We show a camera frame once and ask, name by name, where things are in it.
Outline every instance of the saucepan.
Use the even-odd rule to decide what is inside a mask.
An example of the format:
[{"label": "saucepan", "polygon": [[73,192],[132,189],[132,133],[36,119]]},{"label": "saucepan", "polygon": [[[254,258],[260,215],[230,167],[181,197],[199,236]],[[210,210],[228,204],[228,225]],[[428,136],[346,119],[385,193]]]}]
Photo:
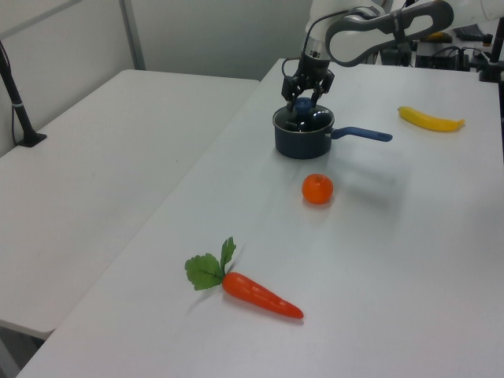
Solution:
[{"label": "saucepan", "polygon": [[390,134],[364,128],[334,129],[334,120],[331,110],[320,105],[313,106],[310,98],[298,98],[292,111],[283,107],[273,115],[276,149],[289,158],[312,159],[327,153],[331,149],[332,140],[345,135],[380,142],[392,140]]}]

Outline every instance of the green leaf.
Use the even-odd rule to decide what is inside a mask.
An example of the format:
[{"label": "green leaf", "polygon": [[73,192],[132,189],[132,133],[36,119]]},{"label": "green leaf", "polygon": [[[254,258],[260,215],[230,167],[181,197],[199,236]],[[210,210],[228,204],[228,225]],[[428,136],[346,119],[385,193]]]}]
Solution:
[{"label": "green leaf", "polygon": [[195,290],[210,289],[222,284],[224,275],[219,267],[219,261],[211,255],[194,256],[186,261],[187,279],[195,286]]},{"label": "green leaf", "polygon": [[222,252],[220,252],[220,269],[222,271],[222,276],[224,277],[226,272],[224,267],[227,263],[231,261],[233,257],[233,252],[235,252],[236,245],[233,243],[233,237],[229,238],[222,245]]}]

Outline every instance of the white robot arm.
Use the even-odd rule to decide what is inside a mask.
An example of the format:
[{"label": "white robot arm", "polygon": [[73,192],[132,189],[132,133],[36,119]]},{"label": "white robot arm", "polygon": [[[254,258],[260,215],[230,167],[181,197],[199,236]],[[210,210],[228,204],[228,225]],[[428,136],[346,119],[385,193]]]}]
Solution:
[{"label": "white robot arm", "polygon": [[334,78],[330,61],[352,67],[385,47],[500,17],[503,0],[419,0],[389,14],[371,0],[313,0],[298,70],[285,76],[282,95],[292,109],[313,89],[315,104]]}]

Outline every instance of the black stand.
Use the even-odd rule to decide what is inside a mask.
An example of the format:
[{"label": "black stand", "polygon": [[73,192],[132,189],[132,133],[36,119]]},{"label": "black stand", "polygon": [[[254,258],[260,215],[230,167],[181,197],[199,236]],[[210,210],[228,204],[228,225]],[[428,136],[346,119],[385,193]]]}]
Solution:
[{"label": "black stand", "polygon": [[492,48],[490,58],[475,57],[471,61],[471,67],[480,71],[480,81],[486,83],[501,83],[502,73],[504,72],[504,61],[498,61],[502,52],[502,43],[504,41],[504,17],[498,22],[497,33],[495,33],[494,47]]},{"label": "black stand", "polygon": [[14,78],[10,71],[7,57],[4,55],[2,50],[0,50],[0,74],[2,75],[3,82],[6,85],[7,92],[9,92],[10,101],[13,103],[14,110],[16,110],[17,118],[23,128],[24,138],[18,143],[18,145],[25,147],[36,146],[47,138],[47,135],[38,134],[33,129],[32,123],[30,122],[26,109],[24,108],[23,101],[21,100],[21,96],[19,95],[16,84],[14,83]]}]

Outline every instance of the white wall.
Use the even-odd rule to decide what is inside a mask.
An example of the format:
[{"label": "white wall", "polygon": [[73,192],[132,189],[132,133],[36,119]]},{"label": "white wall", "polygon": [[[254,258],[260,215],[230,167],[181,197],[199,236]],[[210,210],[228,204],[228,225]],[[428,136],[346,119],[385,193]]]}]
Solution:
[{"label": "white wall", "polygon": [[[133,68],[119,0],[77,2],[2,42],[35,130]],[[10,99],[0,81],[0,156],[11,148]]]},{"label": "white wall", "polygon": [[260,80],[278,58],[299,55],[311,1],[131,4],[147,69]]}]

